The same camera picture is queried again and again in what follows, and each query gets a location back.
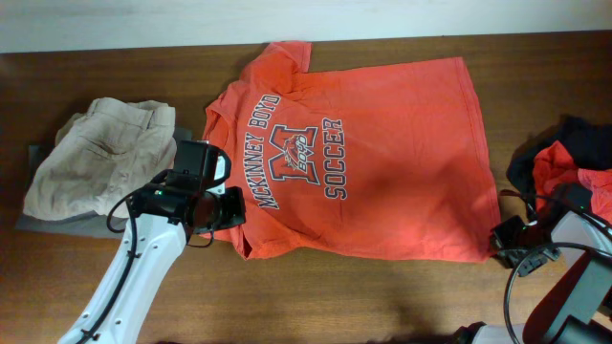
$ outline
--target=shirt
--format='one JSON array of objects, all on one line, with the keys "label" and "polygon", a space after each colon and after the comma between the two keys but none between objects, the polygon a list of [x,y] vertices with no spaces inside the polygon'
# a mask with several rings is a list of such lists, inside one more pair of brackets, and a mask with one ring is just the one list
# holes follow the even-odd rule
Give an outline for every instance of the shirt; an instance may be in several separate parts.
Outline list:
[{"label": "shirt", "polygon": [[296,247],[482,262],[499,223],[478,99],[461,58],[308,73],[311,44],[270,44],[206,109],[232,159],[245,258]]}]

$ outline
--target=wooden surface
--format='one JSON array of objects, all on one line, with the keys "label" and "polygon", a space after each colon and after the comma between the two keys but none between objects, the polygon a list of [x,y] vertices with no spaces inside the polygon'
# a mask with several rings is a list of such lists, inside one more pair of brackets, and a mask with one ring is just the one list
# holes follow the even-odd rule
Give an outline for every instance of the wooden surface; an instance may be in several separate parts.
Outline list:
[{"label": "wooden surface", "polygon": [[[155,99],[201,135],[203,109],[264,45],[0,55],[0,341],[55,342],[77,319],[118,242],[17,232],[30,143],[92,99]],[[463,56],[482,107],[499,188],[514,150],[562,114],[612,121],[612,32],[316,43],[312,71]],[[501,200],[502,217],[522,213]],[[563,271],[520,279],[524,321]],[[229,244],[187,248],[164,279],[139,342],[363,342],[503,324],[508,271],[446,262],[385,262],[298,249],[243,261]]]}]

